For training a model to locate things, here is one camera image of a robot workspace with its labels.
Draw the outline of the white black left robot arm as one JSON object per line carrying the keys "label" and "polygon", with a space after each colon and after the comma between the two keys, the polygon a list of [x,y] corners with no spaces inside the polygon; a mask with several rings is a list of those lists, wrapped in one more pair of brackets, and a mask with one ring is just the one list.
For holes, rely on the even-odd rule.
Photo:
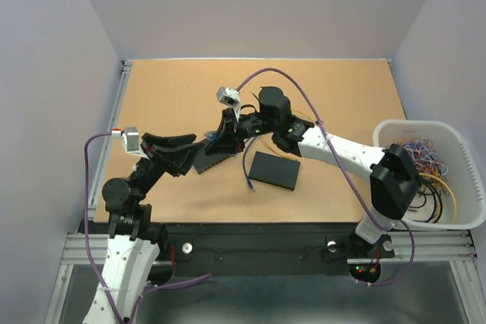
{"label": "white black left robot arm", "polygon": [[98,278],[98,286],[85,323],[133,323],[151,267],[169,247],[164,224],[150,220],[152,207],[143,201],[164,174],[184,176],[204,147],[195,135],[159,137],[139,134],[134,127],[93,135],[117,138],[128,155],[139,158],[127,177],[111,178],[102,188],[109,227],[105,260],[97,268],[89,246],[87,258]]}

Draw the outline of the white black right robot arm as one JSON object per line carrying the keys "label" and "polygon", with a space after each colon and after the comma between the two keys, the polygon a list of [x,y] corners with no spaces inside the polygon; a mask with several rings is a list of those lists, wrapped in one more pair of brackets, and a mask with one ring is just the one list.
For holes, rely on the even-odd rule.
{"label": "white black right robot arm", "polygon": [[421,187],[421,177],[409,154],[398,144],[386,149],[329,134],[317,122],[293,115],[291,103],[278,87],[263,87],[255,112],[244,114],[240,93],[220,87],[225,105],[218,129],[206,148],[208,155],[240,153],[246,140],[269,134],[284,153],[334,165],[345,176],[355,175],[371,188],[371,205],[349,238],[353,253],[366,256],[377,241],[401,221]]}

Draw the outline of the black switch with ports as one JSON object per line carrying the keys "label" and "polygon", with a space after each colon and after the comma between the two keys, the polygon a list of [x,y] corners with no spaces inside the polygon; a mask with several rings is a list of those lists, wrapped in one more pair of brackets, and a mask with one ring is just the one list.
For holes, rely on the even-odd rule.
{"label": "black switch with ports", "polygon": [[194,160],[193,168],[199,175],[201,175],[202,173],[213,168],[219,163],[229,158],[232,158],[234,156],[235,154],[227,154],[227,153],[207,155],[204,151],[201,151],[198,154],[197,158]]}

